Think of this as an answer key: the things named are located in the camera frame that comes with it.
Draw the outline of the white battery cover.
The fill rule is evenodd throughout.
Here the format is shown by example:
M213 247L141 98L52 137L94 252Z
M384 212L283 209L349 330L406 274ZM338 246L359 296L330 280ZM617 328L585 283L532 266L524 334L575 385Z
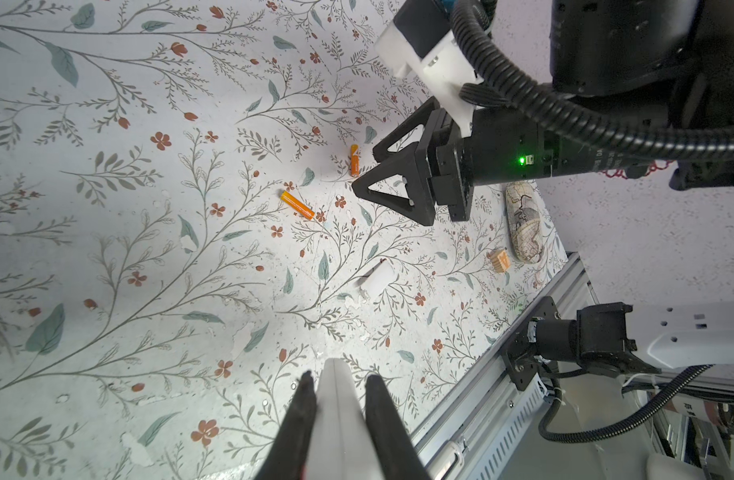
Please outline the white battery cover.
M397 274L388 260L381 260L359 286L359 293L365 301L375 301L386 288L396 280Z

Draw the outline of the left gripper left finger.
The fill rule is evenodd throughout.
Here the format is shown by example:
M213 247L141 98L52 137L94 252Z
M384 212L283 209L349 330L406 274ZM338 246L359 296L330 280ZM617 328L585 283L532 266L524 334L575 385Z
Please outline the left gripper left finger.
M299 379L269 454L255 476L257 480L298 480L304 477L316 413L314 379L311 371L306 371Z

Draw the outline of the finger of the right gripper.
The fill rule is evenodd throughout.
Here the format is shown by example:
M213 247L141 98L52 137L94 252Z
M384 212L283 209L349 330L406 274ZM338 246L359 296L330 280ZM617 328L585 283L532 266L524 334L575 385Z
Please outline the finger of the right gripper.
M435 97L426 100L417 110L376 144L372 150L375 161L383 162L387 160L393 155L393 152L390 152L389 148L409 135L417 127L424 127L431 114L439 108L440 103Z
M386 207L422 226L432 226L436 208L430 189L431 171L418 143L398 151L385 145L373 148L377 164L352 183L354 194Z

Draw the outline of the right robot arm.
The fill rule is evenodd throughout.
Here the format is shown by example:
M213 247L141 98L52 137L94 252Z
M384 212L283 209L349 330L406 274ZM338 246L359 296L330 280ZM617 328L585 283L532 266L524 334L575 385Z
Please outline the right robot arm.
M381 59L431 97L373 150L357 197L419 224L438 207L469 219L476 187L501 184L515 243L538 244L527 187L553 177L644 175L675 162L670 187L734 189L734 55L700 29L699 1L556 1L541 85L495 45L492 1L408 1Z

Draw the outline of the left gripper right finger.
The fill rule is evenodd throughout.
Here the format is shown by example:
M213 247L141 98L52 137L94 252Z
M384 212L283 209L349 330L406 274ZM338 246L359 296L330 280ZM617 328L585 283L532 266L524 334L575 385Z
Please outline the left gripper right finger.
M365 391L365 421L384 478L429 480L383 378L370 375Z

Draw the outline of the white remote control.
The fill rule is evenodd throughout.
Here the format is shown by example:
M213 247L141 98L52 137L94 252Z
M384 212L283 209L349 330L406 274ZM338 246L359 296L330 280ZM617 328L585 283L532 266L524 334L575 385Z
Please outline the white remote control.
M305 464L307 479L382 479L351 370L330 358L317 383L316 416Z

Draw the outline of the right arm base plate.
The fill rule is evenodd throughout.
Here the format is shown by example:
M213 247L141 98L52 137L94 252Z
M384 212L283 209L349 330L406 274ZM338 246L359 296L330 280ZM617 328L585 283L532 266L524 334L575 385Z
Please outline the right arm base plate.
M557 318L554 299L551 296L540 297L523 312L514 331L507 336L501 357L510 381L519 392L527 389L538 370L534 323Z

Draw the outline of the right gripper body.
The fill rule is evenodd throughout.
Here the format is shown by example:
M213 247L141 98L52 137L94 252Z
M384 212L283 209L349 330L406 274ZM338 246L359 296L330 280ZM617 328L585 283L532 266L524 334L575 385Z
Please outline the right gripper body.
M430 195L455 222L470 218L476 186L618 170L642 176L649 168L647 160L561 137L512 108L476 110L467 137L444 110L434 115Z

